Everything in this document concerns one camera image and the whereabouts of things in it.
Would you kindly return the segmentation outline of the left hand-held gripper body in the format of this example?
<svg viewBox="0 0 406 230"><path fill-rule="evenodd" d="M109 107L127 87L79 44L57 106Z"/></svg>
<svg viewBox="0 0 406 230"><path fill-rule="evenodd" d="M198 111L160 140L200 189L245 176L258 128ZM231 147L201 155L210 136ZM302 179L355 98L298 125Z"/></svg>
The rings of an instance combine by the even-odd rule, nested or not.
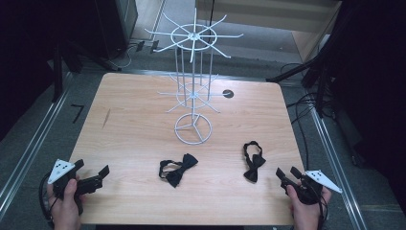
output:
<svg viewBox="0 0 406 230"><path fill-rule="evenodd" d="M48 179L48 183L53 185L53 191L57 198L63 199L65 187L70 179L77 178L77 171L75 163L57 159ZM78 205L80 215L83 213L83 207L79 197L96 192L102 187L102 181L103 178L99 174L77 181L74 199Z"/></svg>

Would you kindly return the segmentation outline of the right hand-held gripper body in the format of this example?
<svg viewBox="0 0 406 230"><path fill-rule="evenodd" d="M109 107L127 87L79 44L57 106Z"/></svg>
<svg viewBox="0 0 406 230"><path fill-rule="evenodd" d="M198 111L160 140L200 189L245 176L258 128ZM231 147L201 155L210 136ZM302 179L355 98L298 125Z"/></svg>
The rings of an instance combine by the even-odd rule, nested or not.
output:
<svg viewBox="0 0 406 230"><path fill-rule="evenodd" d="M298 199L305 205L318 203L321 199L322 190L324 187L339 194L343 193L343 190L321 171L305 171L303 173L303 178L299 180L301 182L300 185L286 176L286 184L281 183L281 187L287 190L286 187L288 185L293 186L297 193Z"/></svg>

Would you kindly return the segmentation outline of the black bow tie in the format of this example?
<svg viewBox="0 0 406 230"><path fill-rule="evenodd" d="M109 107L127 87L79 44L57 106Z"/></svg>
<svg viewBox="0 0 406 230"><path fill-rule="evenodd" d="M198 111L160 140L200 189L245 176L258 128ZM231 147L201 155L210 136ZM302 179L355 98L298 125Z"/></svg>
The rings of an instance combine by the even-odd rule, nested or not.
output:
<svg viewBox="0 0 406 230"><path fill-rule="evenodd" d="M249 146L256 146L257 149L259 150L259 152L250 156L248 153ZM243 174L243 176L247 180L249 180L253 183L257 183L258 176L259 176L258 169L266 162L266 160L262 156L262 147L259 145L258 142L251 141L249 143L246 143L243 146L243 151L244 151L244 157L245 157L246 164L249 168L249 170L247 172L245 172Z"/></svg>
<svg viewBox="0 0 406 230"><path fill-rule="evenodd" d="M197 163L198 160L189 153L186 153L180 162L176 162L173 160L163 160L160 162L159 176L163 179L166 179L173 188L176 188L180 183L184 172L195 166ZM177 169L165 172L164 168L169 165L175 165L177 166Z"/></svg>

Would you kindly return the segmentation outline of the person's right hand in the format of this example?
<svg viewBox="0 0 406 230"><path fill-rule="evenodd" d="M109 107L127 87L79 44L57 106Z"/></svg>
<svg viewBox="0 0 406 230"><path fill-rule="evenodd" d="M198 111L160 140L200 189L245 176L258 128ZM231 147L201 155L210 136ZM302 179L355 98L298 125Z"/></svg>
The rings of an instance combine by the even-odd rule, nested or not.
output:
<svg viewBox="0 0 406 230"><path fill-rule="evenodd" d="M305 205L298 199L293 186L286 187L287 195L290 198L290 211L294 219L295 230L319 230L321 217L327 215L327 205L331 199L331 191L327 188L322 190L321 205Z"/></svg>

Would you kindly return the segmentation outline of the person's left hand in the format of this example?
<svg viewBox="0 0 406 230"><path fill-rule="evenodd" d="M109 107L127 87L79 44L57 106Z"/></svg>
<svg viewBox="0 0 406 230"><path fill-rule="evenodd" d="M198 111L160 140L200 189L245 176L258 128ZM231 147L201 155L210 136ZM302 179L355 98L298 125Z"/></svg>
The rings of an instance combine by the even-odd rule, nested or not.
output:
<svg viewBox="0 0 406 230"><path fill-rule="evenodd" d="M77 180L70 179L65 187L63 199L59 199L54 195L53 185L47 186L48 201L53 205L51 216L54 230L80 230L79 208L74 199L76 190Z"/></svg>

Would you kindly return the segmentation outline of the black metal stand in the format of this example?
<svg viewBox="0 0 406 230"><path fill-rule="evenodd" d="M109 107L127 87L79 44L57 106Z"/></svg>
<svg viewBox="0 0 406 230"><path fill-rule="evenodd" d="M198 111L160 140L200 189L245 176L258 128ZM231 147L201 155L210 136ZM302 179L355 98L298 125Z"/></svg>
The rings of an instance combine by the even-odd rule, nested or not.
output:
<svg viewBox="0 0 406 230"><path fill-rule="evenodd" d="M340 40L340 36L341 36L340 32L338 31L333 32L329 36L324 47L314 58L276 77L267 78L266 81L279 83L306 70L306 73L301 81L301 84L304 88L310 88L315 83L318 83L318 88L316 91L315 108L317 114L320 117L322 117L323 97L325 95L325 89L327 86L328 63L332 58L332 54L334 53L334 49L336 48L337 43Z"/></svg>
<svg viewBox="0 0 406 230"><path fill-rule="evenodd" d="M82 64L79 60L78 54L88 57L90 60L108 71L119 72L121 67L113 67L100 57L86 50L80 46L77 42L70 40L59 40L54 47L54 96L52 102L55 103L62 95L63 81L62 81L62 61L65 61L67 67L75 72L79 73L82 69Z"/></svg>

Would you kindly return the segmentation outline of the beige wooden cabinet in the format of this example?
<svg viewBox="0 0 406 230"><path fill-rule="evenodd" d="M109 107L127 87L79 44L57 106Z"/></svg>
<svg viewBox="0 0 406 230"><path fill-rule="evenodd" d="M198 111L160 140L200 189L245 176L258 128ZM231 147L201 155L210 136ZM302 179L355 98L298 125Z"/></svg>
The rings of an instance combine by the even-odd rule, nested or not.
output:
<svg viewBox="0 0 406 230"><path fill-rule="evenodd" d="M341 9L340 0L304 0L304 18L292 35L302 62L312 59L325 35L329 35Z"/></svg>

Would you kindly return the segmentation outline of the dark cabinet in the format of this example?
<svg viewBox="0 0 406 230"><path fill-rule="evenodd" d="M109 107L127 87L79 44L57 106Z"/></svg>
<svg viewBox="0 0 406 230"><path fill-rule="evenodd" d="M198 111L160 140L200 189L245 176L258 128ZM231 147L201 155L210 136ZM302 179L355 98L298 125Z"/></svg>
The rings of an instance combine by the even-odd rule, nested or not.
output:
<svg viewBox="0 0 406 230"><path fill-rule="evenodd" d="M101 32L101 56L111 59L126 50L138 18L135 0L95 0Z"/></svg>

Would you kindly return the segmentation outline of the aluminium floor rail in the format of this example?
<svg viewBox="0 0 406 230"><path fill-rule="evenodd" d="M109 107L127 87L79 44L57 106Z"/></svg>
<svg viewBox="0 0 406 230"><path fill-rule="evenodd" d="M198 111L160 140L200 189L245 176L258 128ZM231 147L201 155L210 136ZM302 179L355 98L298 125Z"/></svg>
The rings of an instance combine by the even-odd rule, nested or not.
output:
<svg viewBox="0 0 406 230"><path fill-rule="evenodd" d="M27 173L64 106L75 76L68 72L62 78L62 93L55 103L52 103L53 86L40 95L0 142L0 223L10 210Z"/></svg>
<svg viewBox="0 0 406 230"><path fill-rule="evenodd" d="M360 206L356 200L354 192L350 187L345 171L339 160L337 151L332 143L327 127L322 118L319 117L315 110L311 111L313 122L318 130L322 144L324 146L329 165L334 174L334 178L342 189L341 197L349 214L350 222L354 230L368 230L367 224L363 218Z"/></svg>

